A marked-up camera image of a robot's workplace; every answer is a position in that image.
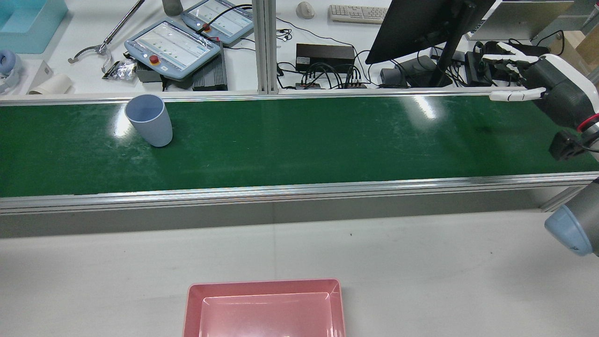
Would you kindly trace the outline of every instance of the pink tray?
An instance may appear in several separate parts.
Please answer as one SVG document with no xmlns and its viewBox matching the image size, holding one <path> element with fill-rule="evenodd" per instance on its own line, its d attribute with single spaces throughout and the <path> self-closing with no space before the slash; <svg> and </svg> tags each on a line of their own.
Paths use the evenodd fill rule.
<svg viewBox="0 0 599 337">
<path fill-rule="evenodd" d="M 194 284 L 183 337 L 345 337 L 336 279 Z"/>
</svg>

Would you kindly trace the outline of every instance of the keyboard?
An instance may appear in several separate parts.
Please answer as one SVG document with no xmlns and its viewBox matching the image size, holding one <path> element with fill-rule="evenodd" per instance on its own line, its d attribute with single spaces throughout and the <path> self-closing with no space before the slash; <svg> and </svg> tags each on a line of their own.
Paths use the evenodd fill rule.
<svg viewBox="0 0 599 337">
<path fill-rule="evenodd" d="M 330 5 L 329 19 L 335 22 L 374 23 L 380 25 L 387 14 L 385 7 Z"/>
</svg>

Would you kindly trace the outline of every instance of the blue cup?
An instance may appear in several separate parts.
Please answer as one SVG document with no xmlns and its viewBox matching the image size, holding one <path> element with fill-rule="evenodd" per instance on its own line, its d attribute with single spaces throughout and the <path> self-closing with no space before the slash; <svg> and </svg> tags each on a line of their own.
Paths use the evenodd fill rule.
<svg viewBox="0 0 599 337">
<path fill-rule="evenodd" d="M 141 95 L 130 100 L 125 115 L 139 134 L 152 146 L 161 148 L 173 139 L 173 125 L 164 101 L 156 95 Z"/>
</svg>

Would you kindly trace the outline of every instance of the red emergency stop button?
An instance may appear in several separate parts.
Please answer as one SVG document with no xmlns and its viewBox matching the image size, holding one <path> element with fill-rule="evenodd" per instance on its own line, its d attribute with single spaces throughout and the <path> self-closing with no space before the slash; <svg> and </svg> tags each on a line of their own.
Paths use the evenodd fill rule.
<svg viewBox="0 0 599 337">
<path fill-rule="evenodd" d="M 160 63 L 160 59 L 158 59 L 158 56 L 156 56 L 156 55 L 150 56 L 150 64 L 157 65 L 159 63 Z"/>
</svg>

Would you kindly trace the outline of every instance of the white cup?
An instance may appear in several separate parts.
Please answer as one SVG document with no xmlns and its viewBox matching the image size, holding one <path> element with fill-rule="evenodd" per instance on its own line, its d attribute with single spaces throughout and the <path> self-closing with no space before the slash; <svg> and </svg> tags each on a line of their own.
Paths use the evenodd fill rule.
<svg viewBox="0 0 599 337">
<path fill-rule="evenodd" d="M 161 148 L 173 139 L 173 125 L 164 101 L 156 95 L 141 95 L 130 100 L 125 115 L 133 127 L 152 146 Z"/>
<path fill-rule="evenodd" d="M 29 90 L 30 95 L 64 94 L 73 85 L 71 79 L 64 74 L 57 74 L 44 83 Z"/>
</svg>

